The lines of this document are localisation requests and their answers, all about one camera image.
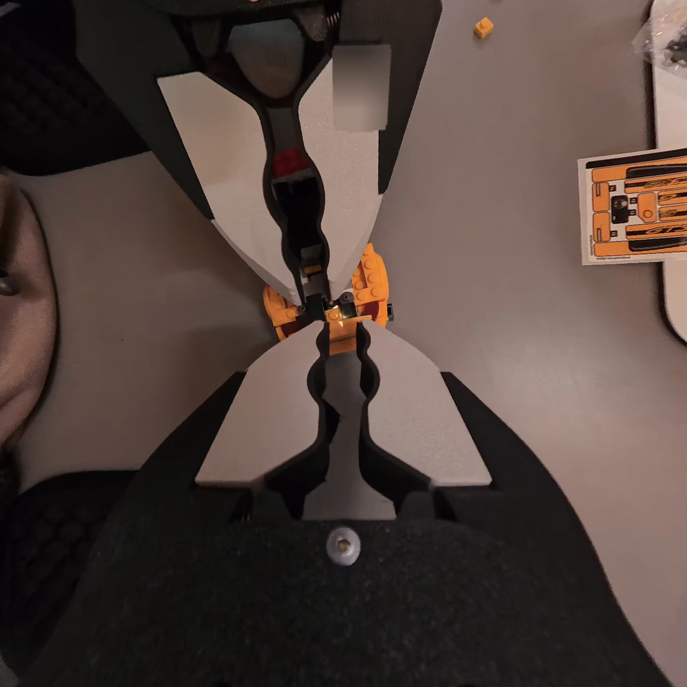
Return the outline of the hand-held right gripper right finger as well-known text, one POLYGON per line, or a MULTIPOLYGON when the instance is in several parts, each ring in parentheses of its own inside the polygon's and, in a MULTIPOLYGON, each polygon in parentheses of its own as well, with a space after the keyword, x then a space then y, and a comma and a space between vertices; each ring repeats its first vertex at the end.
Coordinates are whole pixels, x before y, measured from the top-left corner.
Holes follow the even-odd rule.
POLYGON ((437 490, 482 488, 492 476, 439 367, 372 321, 356 327, 364 394, 359 469, 399 515, 407 498, 433 503, 437 490))

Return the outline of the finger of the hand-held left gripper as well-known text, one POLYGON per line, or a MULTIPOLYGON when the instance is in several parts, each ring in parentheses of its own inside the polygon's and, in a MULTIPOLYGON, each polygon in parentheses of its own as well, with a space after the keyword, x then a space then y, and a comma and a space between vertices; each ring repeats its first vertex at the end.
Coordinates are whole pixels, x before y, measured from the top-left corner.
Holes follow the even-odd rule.
POLYGON ((379 212, 385 53, 333 53, 298 106, 306 153, 323 184, 321 229, 331 298, 348 286, 379 212))
POLYGON ((266 284, 298 304, 282 230, 264 197, 267 146, 257 111, 201 72, 160 77, 157 85, 215 228, 266 284))

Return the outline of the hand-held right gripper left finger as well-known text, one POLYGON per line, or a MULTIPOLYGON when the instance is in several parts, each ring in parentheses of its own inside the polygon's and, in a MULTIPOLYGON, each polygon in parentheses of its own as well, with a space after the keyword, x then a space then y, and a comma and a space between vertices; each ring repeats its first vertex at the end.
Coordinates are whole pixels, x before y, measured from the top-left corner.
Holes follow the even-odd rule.
POLYGON ((279 494, 300 519, 324 483, 339 413, 323 397, 330 329, 316 321, 245 372, 195 483, 279 494))

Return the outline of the orange and black lego car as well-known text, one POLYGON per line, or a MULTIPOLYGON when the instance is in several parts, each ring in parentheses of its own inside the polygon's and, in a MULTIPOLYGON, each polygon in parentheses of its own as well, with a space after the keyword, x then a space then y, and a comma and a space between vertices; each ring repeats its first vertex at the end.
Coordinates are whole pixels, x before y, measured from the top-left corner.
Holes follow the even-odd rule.
POLYGON ((268 284, 262 292, 265 311, 280 341, 315 320, 330 329, 330 355, 356 349, 356 327, 371 320, 386 327, 392 318, 390 288, 382 257, 367 241, 348 286, 331 298, 326 268, 329 250, 321 229, 324 193, 320 174, 302 146, 275 152, 271 190, 286 223, 287 267, 296 267, 300 302, 292 303, 268 284))

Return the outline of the orange lego sticker sheet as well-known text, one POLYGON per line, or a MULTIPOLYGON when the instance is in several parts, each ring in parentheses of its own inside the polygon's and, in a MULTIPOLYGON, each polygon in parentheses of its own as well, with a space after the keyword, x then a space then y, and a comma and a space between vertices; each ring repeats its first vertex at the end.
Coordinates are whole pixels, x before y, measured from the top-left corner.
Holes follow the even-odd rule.
POLYGON ((585 266, 666 262, 686 252, 686 224, 671 225, 659 195, 686 185, 686 149, 578 160, 585 266))

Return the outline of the white rounded board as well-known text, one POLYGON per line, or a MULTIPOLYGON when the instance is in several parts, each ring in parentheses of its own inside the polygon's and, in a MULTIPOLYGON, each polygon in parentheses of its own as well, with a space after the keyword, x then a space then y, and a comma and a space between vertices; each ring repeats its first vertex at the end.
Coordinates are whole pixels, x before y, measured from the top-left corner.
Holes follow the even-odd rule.
MULTIPOLYGON (((652 1, 648 18, 657 31, 680 33, 686 28, 685 1, 652 1)), ((653 112, 656 146, 660 149, 686 148, 686 76, 652 66, 653 112)), ((686 185, 659 195, 659 210, 670 215, 670 224, 686 224, 686 185)), ((670 258, 662 266, 661 304, 668 327, 686 342, 686 252, 670 258)))

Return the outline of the clear plastic parts bag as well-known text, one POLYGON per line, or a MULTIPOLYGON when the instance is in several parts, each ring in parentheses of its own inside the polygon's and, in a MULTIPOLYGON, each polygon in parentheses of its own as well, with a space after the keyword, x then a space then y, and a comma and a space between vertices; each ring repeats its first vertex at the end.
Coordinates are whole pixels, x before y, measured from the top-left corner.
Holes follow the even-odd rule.
POLYGON ((632 46, 649 64, 685 78, 686 1, 651 1, 632 46))

